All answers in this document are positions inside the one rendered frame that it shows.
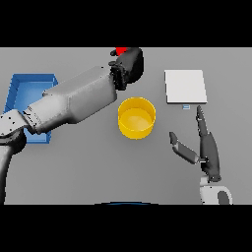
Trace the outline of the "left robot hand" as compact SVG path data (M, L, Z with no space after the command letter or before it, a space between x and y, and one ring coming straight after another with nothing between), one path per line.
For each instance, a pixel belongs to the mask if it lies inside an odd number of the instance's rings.
M144 73L144 53L140 47L128 47L119 54L115 49L110 52L116 56L115 61L110 61L110 72L115 88L125 91L129 84L137 82Z

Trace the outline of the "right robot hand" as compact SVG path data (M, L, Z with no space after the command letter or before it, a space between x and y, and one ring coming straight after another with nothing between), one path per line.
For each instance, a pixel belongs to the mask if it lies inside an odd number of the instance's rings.
M207 128L205 115L200 105L197 106L196 121L200 138L200 153L197 154L182 144L177 136L170 132L169 138L172 150L191 164L199 163L209 182L219 182L221 181L221 164L218 146L213 134Z

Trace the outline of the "yellow bowl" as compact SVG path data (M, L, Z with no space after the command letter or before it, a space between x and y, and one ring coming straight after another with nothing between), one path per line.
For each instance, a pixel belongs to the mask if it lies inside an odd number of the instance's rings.
M155 122L156 109L144 97L129 97L118 106L118 128L131 140L141 140L149 136Z

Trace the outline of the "pale square measuring scale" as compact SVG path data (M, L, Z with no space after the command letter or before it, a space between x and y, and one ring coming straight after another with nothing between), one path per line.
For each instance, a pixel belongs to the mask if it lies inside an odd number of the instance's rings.
M202 70L165 70L164 83L168 104L207 104Z

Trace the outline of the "blue tray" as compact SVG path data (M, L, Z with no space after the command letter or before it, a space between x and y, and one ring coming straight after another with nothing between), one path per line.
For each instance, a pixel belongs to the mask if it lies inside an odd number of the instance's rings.
M25 129L27 143L48 144L63 108L61 97L52 93L56 85L54 74L13 74L0 114L0 138L31 125L31 133Z

